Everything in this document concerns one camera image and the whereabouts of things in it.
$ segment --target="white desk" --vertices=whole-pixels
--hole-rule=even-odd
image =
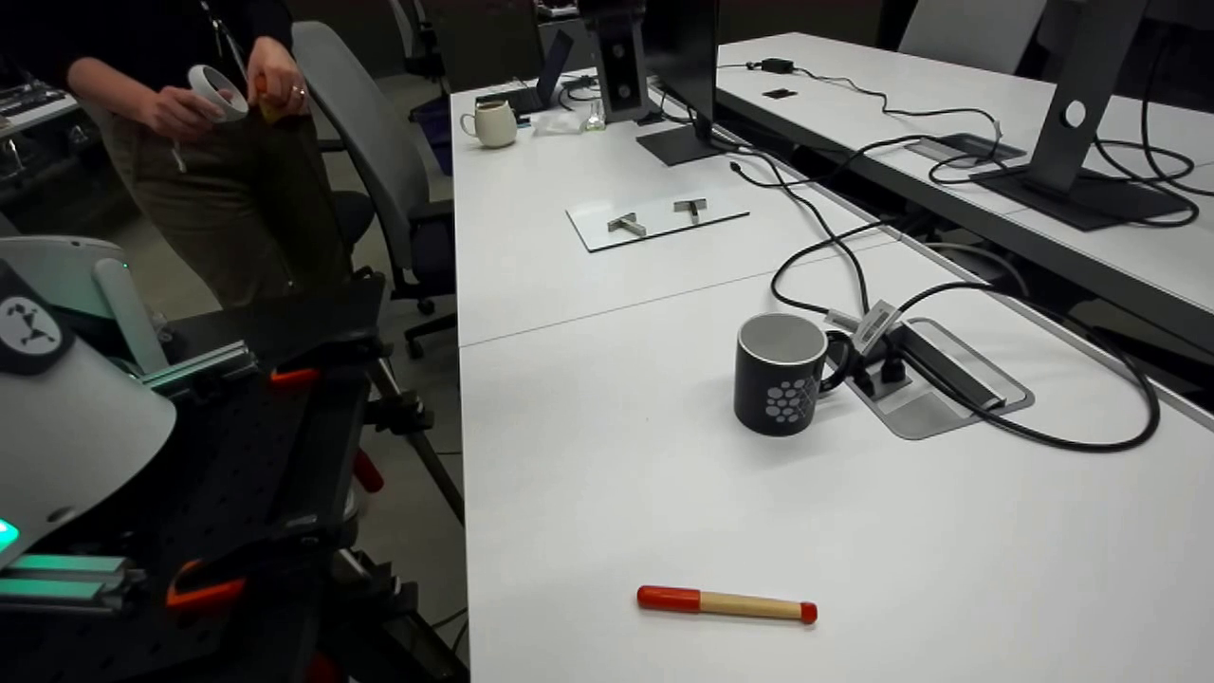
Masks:
[[[457,94],[452,118],[471,106],[476,94]],[[761,275],[820,238],[786,197],[737,182],[730,156],[668,170],[639,142],[639,123],[589,136],[520,132],[504,152],[484,152],[458,123],[452,139],[463,345]],[[611,252],[589,252],[566,219],[566,209],[584,201],[713,188],[739,192],[756,214]],[[839,230],[864,225],[843,206],[824,209]]]
[[[886,51],[868,44],[811,39],[811,32],[776,32],[756,40],[737,40],[721,50],[721,99],[761,112],[791,136],[820,136],[839,146],[862,146],[872,139],[905,132],[978,132],[991,136],[983,118],[934,118],[906,121],[886,118],[876,99],[853,94],[847,87],[815,84],[810,75],[761,75],[737,63],[761,58],[791,58],[824,75],[852,75],[862,87],[887,89],[897,106],[983,106],[1007,123],[1007,139],[1032,152],[1039,136],[1043,111],[1050,106],[1055,84],[1019,80],[1002,73],[940,63],[912,51]],[[799,99],[766,99],[772,87],[795,87]],[[1139,101],[1111,99],[1101,136],[1139,139]],[[1214,182],[1214,118],[1199,111],[1154,106],[1154,142],[1180,146],[1202,165],[1194,185]],[[1127,165],[1148,170],[1143,156],[1125,156]],[[1139,312],[1170,330],[1193,312],[1214,312],[1214,201],[1202,206],[1202,219],[1186,230],[1151,230],[1139,225],[1111,226],[1101,236],[1075,230],[1043,212],[1032,212],[983,185],[934,185],[928,173],[934,160],[914,152],[876,152],[876,165],[905,197],[939,209],[940,214],[983,230],[1032,263],[1043,263],[1096,295],[1151,299]]]
[[[810,226],[761,214],[584,252],[566,206],[724,182],[721,160],[663,173],[632,136],[457,139],[476,683],[1211,679],[1211,429],[1167,409],[1151,448],[1111,457],[986,426],[906,442],[847,389],[805,436],[739,429],[733,337],[776,307],[766,271]],[[958,275],[901,236],[857,252],[897,304]],[[829,251],[791,290],[853,295]],[[1007,304],[958,290],[924,316],[1035,389],[1020,422],[1143,426],[1125,379]],[[640,580],[805,594],[824,618],[640,614]]]

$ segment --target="marker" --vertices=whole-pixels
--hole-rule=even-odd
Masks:
[[[685,609],[685,614],[782,618],[782,622],[805,622],[805,624],[811,624],[820,618],[815,603],[733,594],[733,590],[697,590],[697,586],[672,586],[672,585],[640,585],[639,607]]]

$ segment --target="grey floor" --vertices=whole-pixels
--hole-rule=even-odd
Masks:
[[[408,112],[436,94],[432,84],[413,75],[388,75],[385,80],[393,101]],[[452,197],[452,182],[436,170],[432,152],[417,146],[432,165],[432,197]],[[331,156],[331,182],[336,188],[361,188],[355,163],[346,156]],[[11,214],[25,230],[75,230],[75,236],[104,236],[121,241],[136,283],[147,307],[160,319],[186,319],[198,312],[212,312],[216,299],[208,288],[181,266],[181,259],[160,238],[160,230],[140,219],[121,197],[114,206],[114,178],[85,178],[73,185],[73,197],[50,192],[55,212]],[[356,247],[356,266],[372,266],[388,271],[388,251],[380,226],[366,236]],[[436,451],[446,453],[457,480],[463,480],[458,461],[458,351],[457,332],[427,337],[427,359],[409,359],[403,345],[403,330],[422,323],[413,304],[388,304],[385,307],[385,337],[394,345],[394,366],[408,385],[417,385],[432,412],[436,429],[431,431]],[[403,580],[417,580],[422,614],[431,622],[450,618],[463,607],[463,526],[457,523],[452,509],[422,469],[417,453],[388,431],[366,431],[366,451],[380,461],[388,486],[375,495],[366,495],[366,523],[361,547],[393,560]]]

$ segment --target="white machine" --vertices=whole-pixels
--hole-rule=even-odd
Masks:
[[[7,266],[16,241],[0,238],[0,569],[140,475],[179,422],[169,397],[61,330],[42,290]],[[46,275],[69,290],[80,283],[69,269]]]

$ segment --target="black office chair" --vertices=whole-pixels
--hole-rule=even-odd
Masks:
[[[408,61],[403,66],[427,80],[446,75],[446,58],[432,32],[432,22],[417,0],[388,0],[394,30],[403,32]]]
[[[427,163],[408,118],[393,106],[340,30],[307,17],[293,27],[293,39],[313,94],[342,132],[342,142],[375,206],[393,252],[393,295],[417,299],[431,316],[432,295],[457,290],[452,201],[431,201]],[[457,330],[457,316],[409,327],[409,355],[422,355],[422,337],[441,330]]]

